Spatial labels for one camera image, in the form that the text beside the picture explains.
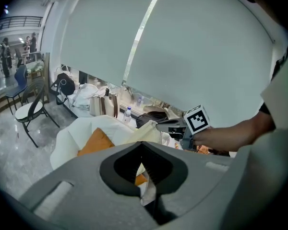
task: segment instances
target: fiducial marker cube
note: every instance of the fiducial marker cube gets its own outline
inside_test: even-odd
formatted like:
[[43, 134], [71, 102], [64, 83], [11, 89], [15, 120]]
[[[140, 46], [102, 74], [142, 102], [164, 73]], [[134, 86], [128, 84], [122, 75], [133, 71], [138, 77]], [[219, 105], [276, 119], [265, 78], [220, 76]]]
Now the fiducial marker cube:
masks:
[[184, 116], [184, 119], [192, 135], [210, 126], [209, 117], [203, 105], [198, 105], [197, 107], [190, 109]]

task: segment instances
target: water bottle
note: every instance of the water bottle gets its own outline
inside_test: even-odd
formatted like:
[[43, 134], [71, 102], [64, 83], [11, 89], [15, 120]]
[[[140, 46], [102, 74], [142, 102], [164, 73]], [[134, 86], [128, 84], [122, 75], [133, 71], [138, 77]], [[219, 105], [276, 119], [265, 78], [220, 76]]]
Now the water bottle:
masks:
[[138, 101], [136, 102], [136, 106], [140, 107], [141, 101], [142, 101], [142, 97], [140, 96], [140, 97], [138, 98]]
[[123, 123], [127, 125], [129, 124], [130, 120], [131, 120], [131, 107], [128, 106], [127, 110], [124, 113]]

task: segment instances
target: white roller blind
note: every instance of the white roller blind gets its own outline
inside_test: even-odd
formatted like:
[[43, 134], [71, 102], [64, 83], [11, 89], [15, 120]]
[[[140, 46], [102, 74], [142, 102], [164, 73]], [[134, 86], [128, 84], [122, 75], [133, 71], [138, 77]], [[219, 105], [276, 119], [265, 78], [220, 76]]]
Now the white roller blind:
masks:
[[151, 0], [79, 0], [69, 18], [61, 62], [121, 85], [134, 38]]
[[237, 0], [158, 0], [127, 84], [181, 110], [203, 104], [215, 127], [258, 110], [272, 42]]

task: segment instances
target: orange cloth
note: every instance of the orange cloth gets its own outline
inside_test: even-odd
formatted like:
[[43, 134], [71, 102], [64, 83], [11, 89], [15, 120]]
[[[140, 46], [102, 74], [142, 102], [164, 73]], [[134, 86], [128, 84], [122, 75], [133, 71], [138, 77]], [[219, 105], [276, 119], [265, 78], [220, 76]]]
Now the orange cloth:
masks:
[[145, 176], [143, 176], [143, 174], [140, 174], [138, 175], [136, 178], [135, 178], [135, 185], [136, 186], [139, 186], [141, 185], [142, 183], [144, 182], [147, 182], [148, 180], [145, 178]]
[[[96, 151], [101, 151], [114, 146], [115, 145], [108, 138], [108, 136], [100, 128], [97, 128], [92, 133], [91, 137], [86, 142], [86, 145], [83, 147], [83, 149], [78, 152], [78, 156], [82, 156]], [[147, 179], [142, 174], [140, 174], [135, 178], [134, 184], [136, 186], [139, 186], [144, 182], [147, 182]]]

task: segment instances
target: hand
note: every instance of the hand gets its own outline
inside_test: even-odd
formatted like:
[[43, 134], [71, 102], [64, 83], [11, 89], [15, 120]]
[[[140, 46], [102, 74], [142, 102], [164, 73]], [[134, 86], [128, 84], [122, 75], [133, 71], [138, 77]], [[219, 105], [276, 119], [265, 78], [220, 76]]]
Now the hand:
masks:
[[209, 144], [209, 140], [212, 137], [213, 134], [211, 134], [211, 129], [213, 129], [213, 127], [208, 127], [207, 129], [204, 129], [201, 132], [196, 133], [193, 136], [193, 145], [194, 146], [200, 146], [200, 145], [205, 145], [205, 144]]

